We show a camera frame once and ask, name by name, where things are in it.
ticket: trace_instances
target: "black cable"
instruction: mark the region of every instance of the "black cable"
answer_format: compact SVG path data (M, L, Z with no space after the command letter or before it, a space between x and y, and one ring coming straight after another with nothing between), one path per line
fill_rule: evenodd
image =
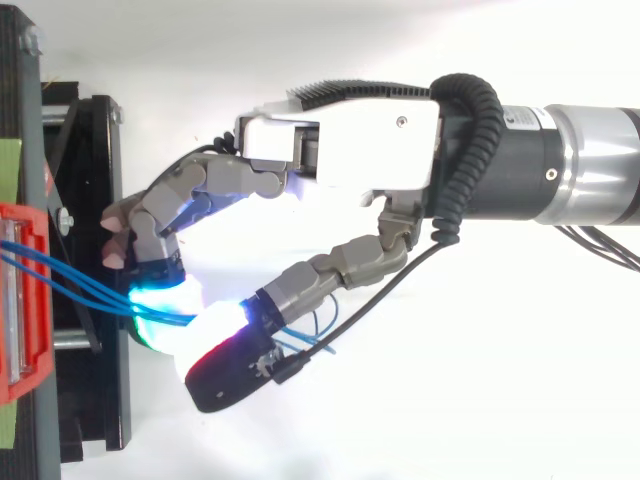
M380 289L378 293L376 293L371 299L365 303L360 309L351 315L344 323L342 323L339 327L329 333L326 337L320 340L313 347L305 350L303 352L298 353L296 356L299 357L301 361L308 360L316 353L322 351L324 347L333 342L336 338L342 335L344 332L349 330L355 323L364 317L367 313L369 313L380 301L386 297L394 288L398 286L402 280L407 278L407 276L413 272L417 267L422 264L425 260L432 257L436 253L438 253L443 248L446 248L447 245L443 245L441 243L437 243L418 255L415 259L411 261L406 267L404 267L398 274L393 277L389 283L387 283L384 287Z
M596 250L599 250L599 251L601 251L601 252L608 252L608 251L609 251L609 250L607 250L606 248L604 248L604 247L602 247L602 246L598 245L597 243L593 243L593 242L591 242L590 240L588 240L588 239L584 238L584 235L580 235L580 233L578 233L578 231L577 231L575 228L573 228L573 227L571 227L571 226L569 226L569 225L566 225L564 228L566 228L567 230L569 230L569 231L570 231L572 234L574 234L576 237L578 237L578 238L582 238L584 241L589 242L589 243L591 244L591 246L592 246L593 248L595 248Z
M615 258L611 258L609 255L604 253L603 250L608 251L604 247L591 243L589 240L586 240L582 236L578 235L576 231L573 230L572 228L570 227L555 227L555 228L556 230L561 232L563 235L566 235L567 238L573 240L574 242L576 242L578 245L580 245L582 248L589 251L590 253L593 253L594 255L597 255L600 258L604 258L605 260L611 263L614 263L619 267L623 267L631 270L631 268L626 263L621 262L620 260L616 260Z
M160 175L158 175L158 177L151 183L151 185L149 185L149 188L147 188L147 192L149 190L151 190L153 187L155 187L161 180L164 180L164 178L170 172L172 172L178 165L180 165L180 162L182 162L184 159L186 159L189 155L193 155L194 153L204 153L204 152L207 152L207 151L214 151L215 152L215 148L216 148L215 145L203 145L201 147L196 148L195 150L191 150L186 155L183 155L178 160L176 160L171 165L169 165L169 167L167 167L164 170L164 172L162 172Z
M178 160L173 162L167 169L165 169L164 172L158 175L158 177L153 181L153 183L149 185L149 188L147 188L147 192L151 190L153 187L155 187L160 180L164 179L171 171L173 171L178 165L180 165L180 162L185 160L190 155L193 155L194 153L204 153L204 152L216 152L220 155L224 155L224 154L235 155L236 153L238 153L238 151L236 150L234 143L235 143L235 137L233 136L233 134L231 132L224 132L224 135L222 137L216 137L213 139L213 144L202 145L201 147L198 147L195 150L191 150L189 153L187 153L186 155L183 155Z
M433 215L431 238L454 245L460 241L460 225L469 201L500 145L504 112L491 85L473 75L446 75L435 80L429 90L432 99L460 102L473 117L469 143L438 194Z
M630 259L632 259L633 261L635 261L636 263L640 263L640 256L636 255L635 253L633 253L631 250L629 250L628 248L626 248L624 245L619 244L618 242L616 242L613 238L609 237L608 235L606 235L604 232L602 232L601 230L598 230L595 227L581 227L581 229L584 231L584 229L587 228L590 231L594 232L596 235L598 235L598 237L600 239L602 239L603 241L605 241L606 243L610 244L611 246L613 246L615 249L619 250L621 253L623 253L624 255L626 255L627 257L629 257Z
M610 237L608 237L607 235L605 235L595 227L580 227L580 230L582 230L592 240L602 245L604 248L609 250L612 254L614 254L616 257L618 257L620 260L626 263L630 269L640 273L640 265L638 265L638 263L636 263L636 261L633 258L630 258L622 250L619 250L616 246L614 246L613 243L615 243L616 245L619 245L624 251L629 252L632 257L638 258L637 255L635 255L633 252L623 247L618 242L611 239Z

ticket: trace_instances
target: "blue wire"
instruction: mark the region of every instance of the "blue wire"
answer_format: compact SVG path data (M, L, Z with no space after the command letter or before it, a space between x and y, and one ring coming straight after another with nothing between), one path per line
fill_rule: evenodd
M124 295L119 294L118 292L110 289L106 285L103 285L100 282L94 280L93 278L80 272L79 270L76 270L70 265L67 265L64 262L61 262L53 257L45 255L42 252L34 250L25 245L3 240L2 242L0 242L0 246L12 253L44 263L52 270L60 273L64 277L80 285L84 290L91 293L91 295L95 296L97 299L102 300L103 302L111 306L118 307L118 308L122 308L122 307L134 308L135 307L139 310L144 310L148 312L154 317L157 316L157 317L167 318L171 320L176 320L181 322L181 324L184 324L184 325L189 323L194 318L193 315L181 315L181 314L174 314L169 312L162 312L160 310L156 310L156 309L147 307L145 305L132 302L129 298L125 297ZM135 310L134 312L136 313L137 316L141 316L140 312L137 312Z
M292 336L294 338L297 338L298 340L302 340L303 342L308 343L309 345L315 345L320 337L325 335L327 332L329 332L333 328L333 326L337 322L338 316L340 314L340 308L338 306L338 300L336 299L336 297L333 294L330 294L329 296L331 297L331 300L333 300L333 303L334 303L336 309L335 309L335 313L333 315L333 319L331 320L331 322L329 322L329 325L327 325L324 328L324 330L319 332L317 335L309 335L307 333L303 333L303 332L300 332L298 330L294 330L294 329L289 328L289 327L284 327L282 329L282 331L284 333L286 333L287 335L290 335L290 336ZM335 350L333 348L330 348L330 347L325 347L325 350L328 351L329 353L334 354L334 355L336 353Z
M275 342L278 345L281 345L285 348L288 348L289 350L293 350L295 353L300 353L302 351L302 349L298 348L298 347L294 347L293 345L291 345L290 343L287 342L283 342L282 340L275 340Z
M304 333L300 333L297 330L291 330L290 328L284 327L282 331L287 335L293 338L297 338L301 342L307 343L309 345L315 345L318 342L315 338L309 338L309 336L305 335ZM336 351L329 346L324 347L324 350L331 353L332 355L336 354Z
M72 292L71 290L68 290L67 288L63 287L62 285L60 285L59 283L45 277L44 275L40 275L38 272L31 270L28 267L25 267L24 265L22 265L20 262L16 262L15 260L12 260L11 258L7 257L6 255L0 255L0 259L2 259L4 262L8 263L9 265L14 266L15 268L17 268L18 270L21 270L31 276L33 276L34 278L40 280L41 282L49 285L51 288L53 288L54 290L57 290L58 292L62 293L63 295L66 295L67 297L69 297L70 299L78 302L78 303L82 303L84 305L86 305L87 307L93 308L95 310L100 310L106 313L111 313L114 315L122 315L122 316L126 316L126 317L131 317L133 315L139 315L136 314L135 312L132 312L130 310L119 310L116 308L112 308L108 305L103 305L101 303L97 303L97 302L93 302L91 300L87 300L84 297L81 297L80 295L75 294L74 292ZM162 323L169 323L169 320L165 320L165 319L153 319L154 321L158 321L158 322L162 322Z

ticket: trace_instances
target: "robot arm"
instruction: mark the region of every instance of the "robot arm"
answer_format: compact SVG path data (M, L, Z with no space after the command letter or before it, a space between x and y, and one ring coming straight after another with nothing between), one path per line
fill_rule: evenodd
M175 232L240 198L300 194L308 181L384 193L379 235L285 270L243 302L246 326L200 352L185 383L198 408L219 410L299 371L310 355L285 358L271 336L336 289L402 269L423 218L434 218L438 248L458 241L463 215L640 223L639 126L626 109L502 107L467 75L430 90L324 82L240 116L226 150L240 156L194 152L105 210L103 225L115 234L105 264L122 268L126 258L138 283L169 286L184 278Z

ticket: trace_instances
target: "green tape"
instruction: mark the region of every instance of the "green tape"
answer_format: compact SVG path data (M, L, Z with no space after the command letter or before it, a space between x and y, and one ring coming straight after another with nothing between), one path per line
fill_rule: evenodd
M22 140L0 138L0 202L16 203ZM0 405L0 449L12 449L16 438L17 402Z
M12 449L16 439L18 402L0 405L0 449Z
M18 175L20 173L19 138L0 138L0 202L16 203L18 199Z

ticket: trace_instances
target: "red plastic holder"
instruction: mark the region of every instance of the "red plastic holder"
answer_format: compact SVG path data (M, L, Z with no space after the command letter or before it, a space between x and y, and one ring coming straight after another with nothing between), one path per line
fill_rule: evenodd
M0 239L49 252L47 213L0 203ZM2 255L49 277L40 263L1 250ZM0 404L37 387L53 371L53 322L49 286L0 262Z

